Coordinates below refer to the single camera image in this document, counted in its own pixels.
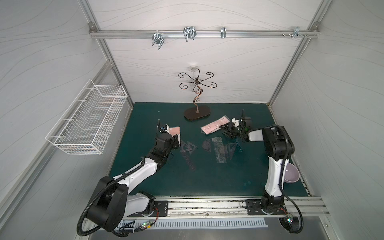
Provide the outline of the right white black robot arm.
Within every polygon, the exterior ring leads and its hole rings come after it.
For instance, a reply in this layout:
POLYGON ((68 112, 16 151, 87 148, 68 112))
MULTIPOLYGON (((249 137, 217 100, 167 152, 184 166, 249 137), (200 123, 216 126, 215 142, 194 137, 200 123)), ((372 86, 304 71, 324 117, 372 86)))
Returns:
POLYGON ((250 118, 242 117, 240 120, 221 125, 220 128, 224 130, 225 136, 232 139, 241 138, 246 142, 264 143, 269 169, 265 185, 266 193, 262 196, 260 208, 265 214, 271 215, 285 204, 285 170, 291 155, 295 152, 295 146, 285 127, 271 125, 253 129, 250 121, 250 118))

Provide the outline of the dark triangle set square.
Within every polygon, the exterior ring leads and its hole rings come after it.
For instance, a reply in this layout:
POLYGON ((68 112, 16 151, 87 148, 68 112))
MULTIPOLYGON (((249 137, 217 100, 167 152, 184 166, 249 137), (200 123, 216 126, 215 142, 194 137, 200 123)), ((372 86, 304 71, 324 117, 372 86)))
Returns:
POLYGON ((192 144, 191 142, 187 141, 187 142, 184 142, 183 140, 181 140, 181 150, 180 152, 181 153, 188 153, 189 155, 191 155, 196 149, 196 146, 194 144, 192 144))

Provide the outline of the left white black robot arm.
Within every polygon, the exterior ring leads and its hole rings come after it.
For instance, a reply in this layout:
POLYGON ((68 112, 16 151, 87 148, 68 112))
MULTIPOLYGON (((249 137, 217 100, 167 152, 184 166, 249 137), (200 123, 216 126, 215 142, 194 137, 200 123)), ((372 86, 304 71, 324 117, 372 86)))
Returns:
POLYGON ((87 236, 99 229, 112 232, 124 217, 135 213, 151 214, 154 197, 145 193, 130 193, 166 164, 172 150, 181 145, 180 135, 179 127, 158 130, 155 146, 136 166, 113 178, 101 178, 81 213, 77 224, 78 235, 87 236))

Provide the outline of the pink package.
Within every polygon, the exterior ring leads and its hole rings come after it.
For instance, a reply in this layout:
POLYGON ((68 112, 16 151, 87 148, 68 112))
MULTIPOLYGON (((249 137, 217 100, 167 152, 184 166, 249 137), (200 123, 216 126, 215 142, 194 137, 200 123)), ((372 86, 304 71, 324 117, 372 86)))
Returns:
POLYGON ((227 116, 223 116, 220 119, 201 127, 201 133, 205 135, 212 134, 220 130, 221 129, 220 126, 226 125, 229 122, 230 122, 230 119, 227 116))

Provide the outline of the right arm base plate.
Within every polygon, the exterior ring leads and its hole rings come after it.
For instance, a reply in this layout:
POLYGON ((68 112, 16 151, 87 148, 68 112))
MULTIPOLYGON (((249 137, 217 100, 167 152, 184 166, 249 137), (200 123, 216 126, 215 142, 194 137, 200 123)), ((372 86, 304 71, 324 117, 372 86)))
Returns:
POLYGON ((263 215, 286 215, 287 211, 283 206, 269 206, 261 199, 244 200, 241 207, 246 210, 250 216, 263 216, 263 215))

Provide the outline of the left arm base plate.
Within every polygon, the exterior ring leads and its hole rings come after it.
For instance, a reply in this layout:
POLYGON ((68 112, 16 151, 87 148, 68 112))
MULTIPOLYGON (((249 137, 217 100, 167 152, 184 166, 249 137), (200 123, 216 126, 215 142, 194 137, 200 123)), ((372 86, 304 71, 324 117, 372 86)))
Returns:
POLYGON ((128 216, 128 218, 148 218, 148 217, 167 217, 168 216, 168 201, 157 201, 150 203, 150 206, 143 212, 137 212, 128 216))

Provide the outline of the pink ruler set plastic bag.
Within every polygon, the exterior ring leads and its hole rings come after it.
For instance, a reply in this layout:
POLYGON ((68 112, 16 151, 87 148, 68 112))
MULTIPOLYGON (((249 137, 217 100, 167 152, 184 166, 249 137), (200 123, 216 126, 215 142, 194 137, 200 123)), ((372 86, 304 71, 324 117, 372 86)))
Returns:
POLYGON ((171 136, 180 135, 180 134, 181 134, 180 127, 172 127, 172 128, 169 128, 169 129, 168 129, 168 133, 169 133, 171 136))

